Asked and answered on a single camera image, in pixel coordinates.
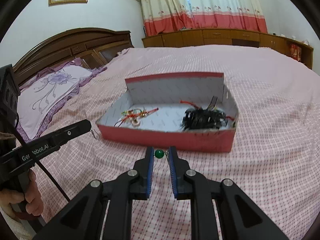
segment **wooden headboard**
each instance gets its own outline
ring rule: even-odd
[[[110,62],[118,52],[132,48],[129,31],[78,28],[59,33],[30,50],[13,67],[19,85],[46,67],[56,67],[76,57],[83,67],[97,68]]]

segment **floral curtain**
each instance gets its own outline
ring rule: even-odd
[[[147,36],[194,28],[187,0],[141,0]]]
[[[258,0],[190,0],[196,28],[230,28],[266,33]]]

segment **silver bolt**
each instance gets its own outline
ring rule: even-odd
[[[226,185],[227,187],[230,187],[233,185],[233,181],[231,179],[225,179],[223,181],[223,184]]]
[[[100,181],[93,180],[93,181],[91,181],[90,186],[91,187],[99,187],[100,186]]]
[[[187,170],[187,171],[186,171],[186,174],[187,174],[188,176],[190,176],[190,177],[193,177],[194,175],[196,175],[196,171],[194,171],[194,170]]]
[[[130,176],[130,177],[134,177],[134,176],[136,176],[138,174],[138,172],[136,171],[136,170],[129,170],[128,171],[128,175]]]

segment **white wall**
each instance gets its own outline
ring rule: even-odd
[[[63,31],[99,27],[131,31],[132,44],[143,48],[143,19],[136,0],[88,0],[48,6],[48,0],[32,0],[13,22],[0,43],[0,66],[16,64],[41,41]]]
[[[315,31],[290,0],[259,0],[268,33],[284,34],[297,41],[308,40],[313,52],[313,71],[320,75],[320,40]]]

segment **pink checkered bedsheet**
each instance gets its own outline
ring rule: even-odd
[[[320,77],[276,51],[224,45],[125,50],[54,115],[44,134],[85,118],[99,131],[95,121],[126,91],[124,78],[183,71],[224,72],[240,118],[230,153],[178,155],[209,179],[234,180],[291,240],[301,239],[320,211]],[[115,179],[144,153],[145,147],[87,133],[42,163],[72,198],[93,179]],[[66,201],[35,170],[48,221]],[[134,240],[191,238],[190,204],[174,199],[165,158],[155,160],[151,199],[133,202],[132,209]]]

